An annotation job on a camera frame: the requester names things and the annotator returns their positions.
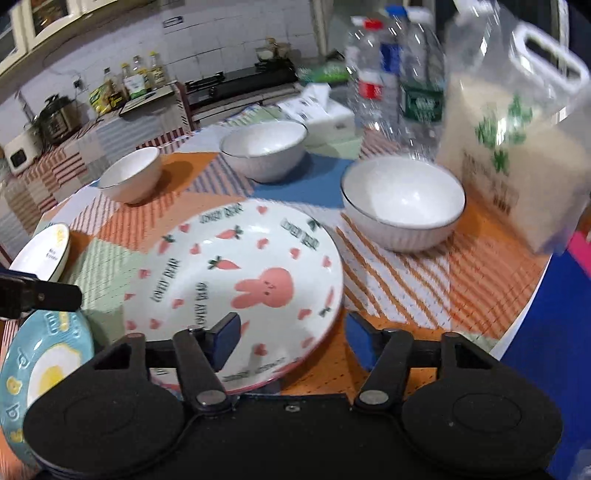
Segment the blue bottle cap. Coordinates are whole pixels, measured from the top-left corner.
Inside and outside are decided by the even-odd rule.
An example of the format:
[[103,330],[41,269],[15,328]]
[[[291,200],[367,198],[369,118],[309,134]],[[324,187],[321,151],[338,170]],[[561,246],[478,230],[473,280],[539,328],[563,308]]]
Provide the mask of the blue bottle cap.
[[408,17],[406,9],[401,5],[389,5],[385,10],[390,17]]

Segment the cabinet door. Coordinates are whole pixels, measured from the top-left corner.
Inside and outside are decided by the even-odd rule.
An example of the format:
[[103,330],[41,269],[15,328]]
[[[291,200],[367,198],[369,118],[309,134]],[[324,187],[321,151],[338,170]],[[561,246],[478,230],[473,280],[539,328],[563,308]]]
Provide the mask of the cabinet door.
[[80,17],[77,0],[23,0],[27,43],[33,48]]
[[0,15],[0,73],[27,53],[20,5]]
[[82,0],[82,13],[87,14],[97,8],[109,5],[117,0]]

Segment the black circular disc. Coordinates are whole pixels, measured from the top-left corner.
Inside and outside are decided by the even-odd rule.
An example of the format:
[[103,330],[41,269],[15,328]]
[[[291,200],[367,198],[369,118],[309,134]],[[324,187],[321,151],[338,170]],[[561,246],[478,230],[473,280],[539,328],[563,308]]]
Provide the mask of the black circular disc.
[[151,463],[179,436],[181,402],[147,380],[98,371],[69,398],[44,395],[23,429],[37,460],[71,478],[111,478]]
[[420,388],[401,416],[412,443],[436,463],[478,476],[545,468],[562,433],[560,412],[545,394],[485,369]]

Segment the white plate with pink rabbit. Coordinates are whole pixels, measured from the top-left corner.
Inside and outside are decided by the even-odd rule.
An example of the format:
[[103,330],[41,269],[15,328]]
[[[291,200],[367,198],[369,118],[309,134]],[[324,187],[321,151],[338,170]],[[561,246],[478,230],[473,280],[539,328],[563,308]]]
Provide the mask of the white plate with pink rabbit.
[[248,200],[196,215],[162,238],[125,294],[125,331],[169,339],[237,312],[242,336],[218,377],[239,393],[309,355],[342,294],[339,253],[321,224],[280,203]]

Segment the plate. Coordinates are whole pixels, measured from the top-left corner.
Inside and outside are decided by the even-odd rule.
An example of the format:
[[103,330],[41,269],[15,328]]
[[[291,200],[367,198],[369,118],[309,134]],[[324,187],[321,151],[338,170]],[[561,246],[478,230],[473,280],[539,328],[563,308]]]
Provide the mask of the plate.
[[12,341],[0,371],[0,425],[15,455],[36,462],[22,436],[31,404],[94,355],[92,335],[80,312],[37,310]]
[[58,281],[70,253],[70,228],[65,223],[48,226],[19,252],[10,270],[31,273],[39,280]]
[[218,377],[239,393],[309,355],[330,330],[342,294],[339,252],[324,228],[299,210],[248,200],[208,210],[162,237],[124,296],[125,331],[169,339],[237,312],[242,336]]

